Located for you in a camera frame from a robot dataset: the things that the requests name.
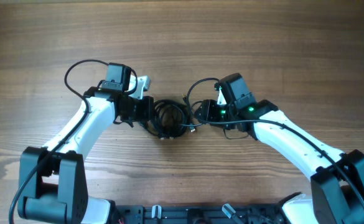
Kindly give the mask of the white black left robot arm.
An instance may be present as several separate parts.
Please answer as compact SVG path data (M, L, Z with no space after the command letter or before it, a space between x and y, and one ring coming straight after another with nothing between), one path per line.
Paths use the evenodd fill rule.
M42 147L27 147L20 157L19 188L9 208L14 215L47 223L123 223L112 200L88 194L85 159L112 124L149 121L154 99L144 95L151 80L129 66L107 63L105 79L84 93L65 86L82 101L65 127Z

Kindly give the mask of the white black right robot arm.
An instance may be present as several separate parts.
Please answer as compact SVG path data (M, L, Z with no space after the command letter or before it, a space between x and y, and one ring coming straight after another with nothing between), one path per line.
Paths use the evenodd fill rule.
M281 204L288 223L364 223L364 153L345 153L294 124L275 104L257 101L243 77L213 78L217 100L204 100L193 116L202 124L238 129L277 150L309 180L311 195Z

